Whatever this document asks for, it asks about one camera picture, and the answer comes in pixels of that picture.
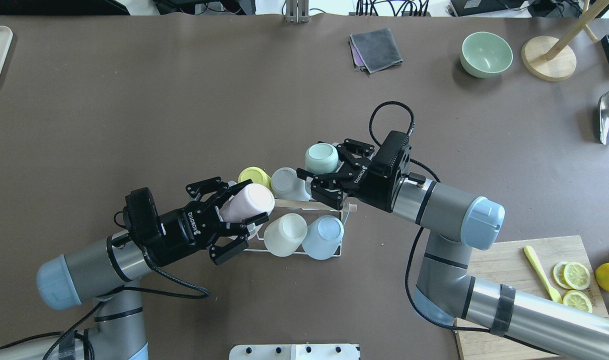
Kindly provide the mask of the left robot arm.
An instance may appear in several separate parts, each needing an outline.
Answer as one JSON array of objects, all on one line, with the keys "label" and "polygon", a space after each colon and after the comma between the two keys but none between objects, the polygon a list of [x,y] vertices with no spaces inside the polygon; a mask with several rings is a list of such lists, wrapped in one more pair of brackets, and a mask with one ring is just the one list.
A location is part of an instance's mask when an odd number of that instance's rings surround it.
[{"label": "left robot arm", "polygon": [[221,265],[247,249],[268,221],[268,187],[207,178],[186,186],[191,201],[158,214],[148,187],[125,198],[122,231],[43,264],[36,284],[55,310],[93,301],[90,312],[62,332],[40,333],[0,346],[0,360],[146,360],[142,294],[202,300],[204,287],[164,271],[202,250]]}]

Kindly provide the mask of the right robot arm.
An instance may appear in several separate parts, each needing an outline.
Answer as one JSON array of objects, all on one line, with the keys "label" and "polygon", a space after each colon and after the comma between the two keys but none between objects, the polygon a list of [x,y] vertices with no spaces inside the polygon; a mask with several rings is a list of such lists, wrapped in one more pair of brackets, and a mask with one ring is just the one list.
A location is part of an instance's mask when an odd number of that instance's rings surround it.
[{"label": "right robot arm", "polygon": [[596,284],[586,290],[594,312],[554,304],[524,254],[524,240],[497,243],[501,205],[437,181],[411,158],[411,132],[334,144],[339,164],[321,175],[300,170],[312,197],[336,210],[354,199],[424,228],[412,240],[404,290],[415,312],[458,332],[469,359],[529,360],[514,341],[559,358],[609,360],[609,316]]}]

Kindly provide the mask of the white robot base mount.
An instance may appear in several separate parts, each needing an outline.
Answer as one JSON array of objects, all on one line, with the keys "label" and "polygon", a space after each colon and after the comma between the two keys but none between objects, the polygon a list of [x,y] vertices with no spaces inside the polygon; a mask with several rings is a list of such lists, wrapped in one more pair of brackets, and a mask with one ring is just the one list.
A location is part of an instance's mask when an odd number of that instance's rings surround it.
[{"label": "white robot base mount", "polygon": [[240,344],[229,352],[230,360],[360,360],[358,344]]}]

